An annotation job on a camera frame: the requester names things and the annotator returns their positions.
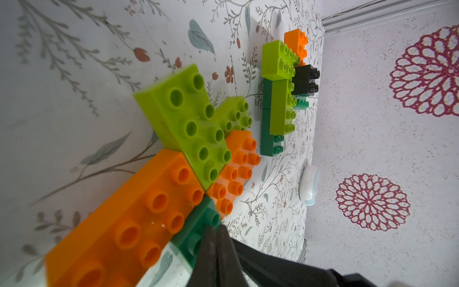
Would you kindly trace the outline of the orange lego brick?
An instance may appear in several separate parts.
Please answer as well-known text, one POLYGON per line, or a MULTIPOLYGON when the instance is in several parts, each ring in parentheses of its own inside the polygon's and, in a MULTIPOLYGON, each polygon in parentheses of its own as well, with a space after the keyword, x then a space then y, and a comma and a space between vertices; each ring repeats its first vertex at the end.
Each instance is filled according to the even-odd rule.
POLYGON ((233 130, 225 141, 232 158, 206 191, 222 219, 232 212, 235 199, 242 195, 245 182, 252 178, 253 168, 261 162, 256 152, 257 142, 250 131, 233 130))
POLYGON ((48 285, 137 285, 203 196, 185 156, 161 150, 46 256, 48 285))
POLYGON ((299 66, 305 66, 307 57, 308 37, 300 29, 286 32, 284 34, 284 43, 300 58, 299 66))

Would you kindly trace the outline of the lime lego brick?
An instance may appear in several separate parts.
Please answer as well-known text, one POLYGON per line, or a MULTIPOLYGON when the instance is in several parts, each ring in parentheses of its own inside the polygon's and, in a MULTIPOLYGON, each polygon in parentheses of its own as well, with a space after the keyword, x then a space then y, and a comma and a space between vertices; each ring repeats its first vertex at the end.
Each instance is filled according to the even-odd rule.
POLYGON ((300 58, 281 40, 266 43, 262 47, 261 76, 270 81, 291 80, 300 58))
POLYGON ((228 97, 217 107, 213 119, 227 137, 233 130, 248 130, 251 127, 252 118, 248 110, 249 104, 244 96, 228 97))
POLYGON ((294 87, 294 83, 290 80, 273 81, 270 120, 272 135, 287 135, 296 129, 294 125, 296 99, 292 95, 294 87))
POLYGON ((204 78, 192 64, 134 95, 165 148, 181 151, 207 190, 231 160, 204 78))

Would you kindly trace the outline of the dark green lego brick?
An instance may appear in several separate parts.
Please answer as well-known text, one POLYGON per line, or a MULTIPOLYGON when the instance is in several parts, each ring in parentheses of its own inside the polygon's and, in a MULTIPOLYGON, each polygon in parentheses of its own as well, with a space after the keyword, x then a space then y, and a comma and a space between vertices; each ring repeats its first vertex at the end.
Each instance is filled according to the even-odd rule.
POLYGON ((261 129, 261 155, 274 157, 284 151, 282 142, 283 135, 272 135, 270 133, 271 124, 271 96, 273 82, 264 79, 264 95, 262 103, 262 129, 261 129))
POLYGON ((296 100, 296 105, 295 105, 295 109, 296 110, 306 110, 308 107, 309 107, 309 102, 307 100, 308 98, 306 96, 299 96, 299 97, 296 97, 295 100, 296 100))
POLYGON ((188 273, 192 273, 206 229, 217 229, 220 224, 221 216, 215 202, 204 196, 202 202, 186 218, 181 231, 173 236, 170 241, 171 250, 188 273))

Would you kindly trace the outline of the black lego block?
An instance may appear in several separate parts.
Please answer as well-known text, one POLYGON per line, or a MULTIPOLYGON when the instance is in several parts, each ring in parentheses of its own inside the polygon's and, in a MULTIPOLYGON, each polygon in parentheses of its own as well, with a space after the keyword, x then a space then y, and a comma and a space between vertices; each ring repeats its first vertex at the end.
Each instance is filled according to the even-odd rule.
POLYGON ((292 78, 295 87, 292 94, 317 93, 319 85, 316 84, 316 80, 319 78, 320 71, 311 65, 295 67, 295 76, 292 78))

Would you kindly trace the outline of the orange lego brick bottom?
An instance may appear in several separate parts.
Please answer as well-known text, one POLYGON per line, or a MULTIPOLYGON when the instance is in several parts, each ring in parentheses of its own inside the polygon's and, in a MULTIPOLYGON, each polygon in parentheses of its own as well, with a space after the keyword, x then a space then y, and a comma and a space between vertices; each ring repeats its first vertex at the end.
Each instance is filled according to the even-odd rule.
POLYGON ((203 196, 185 156, 161 150, 46 256, 48 285, 137 285, 203 196))

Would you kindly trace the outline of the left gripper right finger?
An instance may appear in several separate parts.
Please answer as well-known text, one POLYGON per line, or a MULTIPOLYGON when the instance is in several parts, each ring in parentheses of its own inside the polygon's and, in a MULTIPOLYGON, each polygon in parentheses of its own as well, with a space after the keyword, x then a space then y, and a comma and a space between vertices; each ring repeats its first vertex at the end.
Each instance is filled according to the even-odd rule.
POLYGON ((248 287, 237 252, 225 225, 217 231, 217 286, 248 287))

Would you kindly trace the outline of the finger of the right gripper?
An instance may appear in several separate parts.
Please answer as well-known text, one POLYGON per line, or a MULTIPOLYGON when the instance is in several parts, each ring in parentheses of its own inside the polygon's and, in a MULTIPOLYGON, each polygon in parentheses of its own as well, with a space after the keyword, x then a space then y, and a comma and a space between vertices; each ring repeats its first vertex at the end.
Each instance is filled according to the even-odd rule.
POLYGON ((260 287, 375 287, 358 273, 342 276, 333 269, 263 254, 235 239, 233 244, 243 271, 260 287))

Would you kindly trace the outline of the dark green lego brick bottom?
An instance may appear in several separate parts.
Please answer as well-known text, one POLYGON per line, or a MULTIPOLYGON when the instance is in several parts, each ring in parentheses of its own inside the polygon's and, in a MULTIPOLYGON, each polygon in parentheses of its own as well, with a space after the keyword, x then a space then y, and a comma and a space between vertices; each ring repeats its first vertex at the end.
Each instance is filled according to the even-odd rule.
POLYGON ((171 250, 188 273, 192 273, 206 229, 217 229, 220 224, 221 216, 215 202, 204 196, 202 202, 186 218, 181 231, 173 236, 170 241, 171 250))

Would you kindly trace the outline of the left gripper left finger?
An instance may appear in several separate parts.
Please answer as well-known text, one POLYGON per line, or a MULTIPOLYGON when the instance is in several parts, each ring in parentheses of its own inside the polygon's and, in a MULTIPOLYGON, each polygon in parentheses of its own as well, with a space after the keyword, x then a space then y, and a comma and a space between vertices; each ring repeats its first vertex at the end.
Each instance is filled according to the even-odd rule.
POLYGON ((216 287, 217 258, 217 234, 214 227, 209 227, 186 287, 216 287))

